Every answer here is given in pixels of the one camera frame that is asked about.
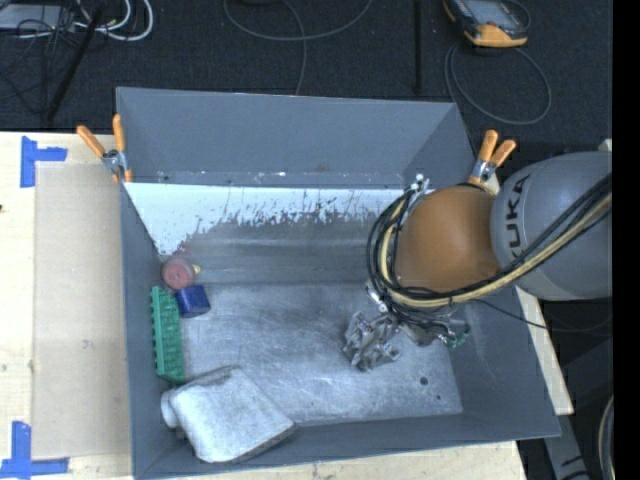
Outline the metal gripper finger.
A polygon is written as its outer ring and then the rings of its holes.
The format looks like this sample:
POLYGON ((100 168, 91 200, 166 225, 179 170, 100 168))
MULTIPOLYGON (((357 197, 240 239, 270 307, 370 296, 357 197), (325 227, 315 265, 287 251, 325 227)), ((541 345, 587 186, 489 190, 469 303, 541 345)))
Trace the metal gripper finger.
POLYGON ((395 328, 379 328, 379 352, 374 357, 355 357, 355 367, 362 371, 371 371, 383 364, 395 362, 401 352, 395 347, 398 334, 395 328))
POLYGON ((344 333, 343 352, 347 357, 374 357, 378 352, 381 315, 354 313, 344 333))

